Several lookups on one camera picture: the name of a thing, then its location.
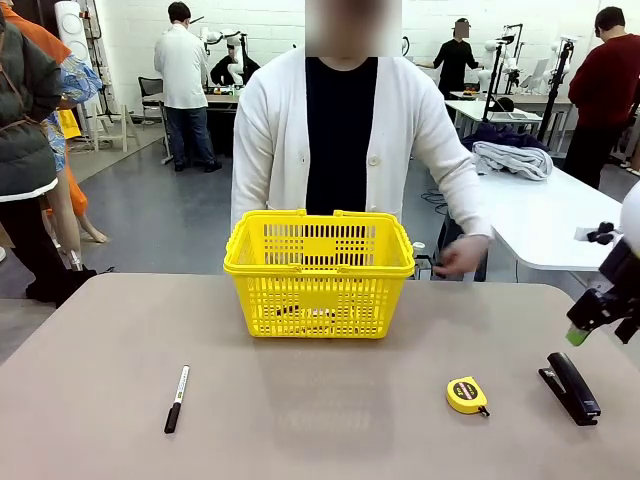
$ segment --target hand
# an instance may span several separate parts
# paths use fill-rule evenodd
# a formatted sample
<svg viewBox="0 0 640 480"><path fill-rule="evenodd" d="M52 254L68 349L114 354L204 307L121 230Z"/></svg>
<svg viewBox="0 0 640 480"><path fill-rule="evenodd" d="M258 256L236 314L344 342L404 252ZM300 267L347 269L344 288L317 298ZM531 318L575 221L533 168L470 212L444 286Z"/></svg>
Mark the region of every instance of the hand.
<svg viewBox="0 0 640 480"><path fill-rule="evenodd" d="M489 250L489 237L473 235L453 242L442 253L442 267L433 267L433 273L441 276L463 275L475 272Z"/></svg>

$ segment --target maroon sweater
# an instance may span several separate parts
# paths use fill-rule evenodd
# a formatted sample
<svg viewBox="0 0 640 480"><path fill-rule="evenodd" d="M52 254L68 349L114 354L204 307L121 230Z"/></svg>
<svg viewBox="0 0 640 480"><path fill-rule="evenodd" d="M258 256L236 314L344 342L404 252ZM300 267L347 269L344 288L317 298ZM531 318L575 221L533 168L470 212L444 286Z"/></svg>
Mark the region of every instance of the maroon sweater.
<svg viewBox="0 0 640 480"><path fill-rule="evenodd" d="M593 50L571 82L578 125L617 127L629 119L640 96L640 36L625 35Z"/></svg>

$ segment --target plastic basket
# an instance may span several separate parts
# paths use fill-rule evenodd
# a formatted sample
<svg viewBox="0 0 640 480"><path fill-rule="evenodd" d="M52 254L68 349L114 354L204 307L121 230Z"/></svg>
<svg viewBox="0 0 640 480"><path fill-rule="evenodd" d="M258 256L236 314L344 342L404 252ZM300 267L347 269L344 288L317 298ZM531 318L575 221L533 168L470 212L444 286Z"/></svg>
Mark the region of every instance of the plastic basket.
<svg viewBox="0 0 640 480"><path fill-rule="evenodd" d="M383 338L413 250L393 215L247 213L227 244L254 337Z"/></svg>

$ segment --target brick wall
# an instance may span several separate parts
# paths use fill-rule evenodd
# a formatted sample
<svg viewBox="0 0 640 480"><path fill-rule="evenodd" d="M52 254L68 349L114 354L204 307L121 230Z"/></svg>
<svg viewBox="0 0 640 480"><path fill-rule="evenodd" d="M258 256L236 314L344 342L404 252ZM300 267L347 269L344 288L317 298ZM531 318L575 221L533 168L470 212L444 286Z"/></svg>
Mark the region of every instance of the brick wall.
<svg viewBox="0 0 640 480"><path fill-rule="evenodd" d="M153 49L168 28L169 0L97 0L104 44L118 101L140 110L138 76L157 77ZM598 44L593 22L601 6L599 0L403 0L403 33L412 43L409 55L416 60L432 60L440 45L451 38L454 22L471 21L470 43L482 58L484 42L500 35L506 24L524 23L526 43L520 61L531 73L536 62L549 56L550 45L560 34L581 37L573 65L577 68L589 50ZM616 0L625 9L630 31L640 33L640 2ZM304 43L305 0L187 0L194 17L205 19L211 30L232 28L249 35L249 55L264 65L295 43ZM225 55L225 45L212 49L211 65ZM434 79L437 72L427 71ZM468 71L474 81L475 73Z"/></svg>

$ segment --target stapler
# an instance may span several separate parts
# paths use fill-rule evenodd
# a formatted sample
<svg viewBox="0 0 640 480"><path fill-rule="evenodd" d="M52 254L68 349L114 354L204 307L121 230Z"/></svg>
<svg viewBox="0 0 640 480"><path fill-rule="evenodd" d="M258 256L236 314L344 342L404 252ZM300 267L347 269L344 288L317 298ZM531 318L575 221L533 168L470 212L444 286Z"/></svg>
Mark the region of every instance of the stapler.
<svg viewBox="0 0 640 480"><path fill-rule="evenodd" d="M541 368L538 373L569 415L581 427L597 425L600 406L573 362L564 353L552 353L547 360L550 368Z"/></svg>

